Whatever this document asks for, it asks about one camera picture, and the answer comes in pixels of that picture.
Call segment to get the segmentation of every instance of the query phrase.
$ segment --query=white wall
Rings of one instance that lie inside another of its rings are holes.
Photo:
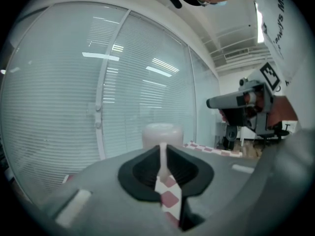
[[[92,1],[108,3],[131,9],[158,22],[176,34],[180,39],[185,41],[204,60],[204,62],[218,78],[213,60],[202,41],[199,39],[198,35],[178,15],[156,0],[32,0],[20,16],[27,15],[35,10],[53,5],[55,3],[70,1]]]
[[[282,81],[280,91],[276,92],[275,95],[285,95],[286,84],[285,84],[283,75],[281,72],[278,71],[278,68],[273,62],[271,63],[271,65],[275,69],[276,73],[278,74],[278,76],[280,77]],[[232,70],[231,73],[229,74],[219,76],[221,95],[238,91],[238,88],[240,86],[239,85],[240,79],[249,76],[252,72],[254,72],[255,69],[258,69],[259,67],[261,67],[261,65],[254,66],[250,69],[243,70],[243,71],[238,70],[236,72],[233,72]],[[288,131],[293,133],[296,126],[296,121],[283,121],[283,129],[286,128],[286,124],[290,124],[290,126],[288,127]],[[256,134],[246,127],[244,127],[243,132],[244,132],[245,139],[256,138]]]

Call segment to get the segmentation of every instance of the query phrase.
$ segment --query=window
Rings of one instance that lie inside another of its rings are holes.
[[[142,129],[167,122],[193,140],[194,95],[188,47],[147,19],[127,17],[111,52],[103,90],[106,157],[142,148]]]
[[[196,142],[213,147],[216,141],[218,111],[209,109],[206,101],[220,94],[219,81],[202,59],[194,51],[190,52],[196,91]]]
[[[109,40],[126,10],[54,5],[30,28],[7,69],[1,99],[6,156],[24,192],[39,204],[99,160],[95,92]]]

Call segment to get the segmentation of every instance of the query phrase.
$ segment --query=ceiling vent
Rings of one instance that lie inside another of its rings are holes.
[[[224,54],[224,57],[225,57],[226,60],[229,60],[229,59],[233,59],[233,58],[236,58],[236,57],[239,57],[239,56],[248,55],[248,54],[249,54],[249,49],[248,48],[244,48],[244,49],[241,49],[241,50],[238,50],[238,51],[234,51],[234,52],[231,52],[231,53]]]

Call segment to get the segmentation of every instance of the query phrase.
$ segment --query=wall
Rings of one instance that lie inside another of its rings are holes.
[[[185,43],[187,43],[203,59],[203,61],[212,70],[214,75],[218,78],[218,74],[214,69],[215,65],[197,34],[178,15],[156,0],[32,0],[20,16],[22,17],[35,10],[53,5],[55,3],[70,1],[93,1],[108,3],[131,9],[158,22],[176,34]]]
[[[238,91],[240,79],[249,76],[254,68],[245,71],[231,72],[219,77],[221,95]]]

